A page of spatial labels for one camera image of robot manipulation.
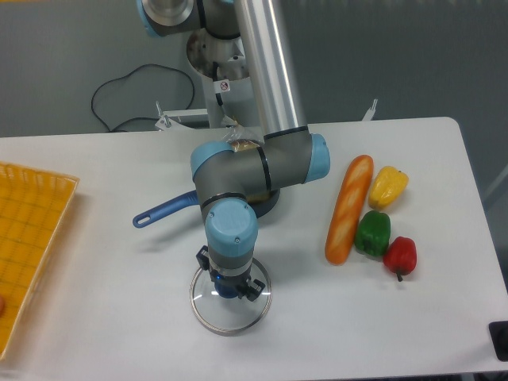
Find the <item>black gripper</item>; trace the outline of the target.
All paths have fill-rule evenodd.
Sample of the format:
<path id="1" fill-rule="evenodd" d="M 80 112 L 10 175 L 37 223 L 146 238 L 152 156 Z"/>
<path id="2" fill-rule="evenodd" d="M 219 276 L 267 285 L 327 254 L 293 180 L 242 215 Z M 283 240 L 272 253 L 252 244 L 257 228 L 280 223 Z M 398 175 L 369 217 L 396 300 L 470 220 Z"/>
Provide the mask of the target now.
<path id="1" fill-rule="evenodd" d="M 251 278 L 249 271 L 235 276 L 223 275 L 216 270 L 210 272 L 215 291 L 236 292 L 239 299 L 246 297 L 250 302 L 254 302 L 264 291 L 265 283 Z"/>

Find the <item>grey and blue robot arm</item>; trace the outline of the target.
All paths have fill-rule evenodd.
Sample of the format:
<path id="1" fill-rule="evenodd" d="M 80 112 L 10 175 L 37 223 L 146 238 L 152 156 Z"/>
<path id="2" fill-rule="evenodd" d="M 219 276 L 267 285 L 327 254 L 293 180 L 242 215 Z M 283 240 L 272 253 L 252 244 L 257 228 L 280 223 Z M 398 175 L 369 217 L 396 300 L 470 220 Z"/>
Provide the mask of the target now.
<path id="1" fill-rule="evenodd" d="M 308 129 L 282 6 L 278 1 L 139 1 L 137 9 L 144 27 L 157 36 L 205 27 L 219 38 L 242 40 L 262 145 L 241 152 L 224 141 L 198 146 L 190 158 L 195 189 L 137 215 L 133 224 L 142 228 L 199 206 L 207 239 L 197 255 L 200 268 L 221 297 L 254 301 L 266 284 L 250 275 L 258 223 L 248 197 L 322 179 L 330 169 L 324 137 Z"/>

